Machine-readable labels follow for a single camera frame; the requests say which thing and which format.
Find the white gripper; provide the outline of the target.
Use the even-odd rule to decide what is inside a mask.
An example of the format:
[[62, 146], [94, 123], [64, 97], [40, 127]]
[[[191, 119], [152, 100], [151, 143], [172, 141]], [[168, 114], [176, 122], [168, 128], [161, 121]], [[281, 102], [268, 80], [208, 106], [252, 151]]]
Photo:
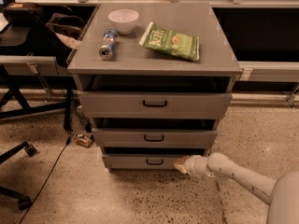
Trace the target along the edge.
[[207, 169], [207, 157], [199, 155], [184, 156], [177, 158], [173, 161], [174, 167], [183, 174], [190, 176], [206, 175]]

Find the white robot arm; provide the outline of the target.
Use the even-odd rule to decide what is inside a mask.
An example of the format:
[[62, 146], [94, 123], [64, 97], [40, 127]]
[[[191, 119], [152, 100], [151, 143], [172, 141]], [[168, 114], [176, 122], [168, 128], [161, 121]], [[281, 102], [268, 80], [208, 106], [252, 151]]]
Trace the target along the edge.
[[190, 176], [233, 179], [268, 205], [266, 224], [299, 224], [299, 172], [290, 171], [275, 180], [242, 167], [221, 153], [185, 156], [174, 167]]

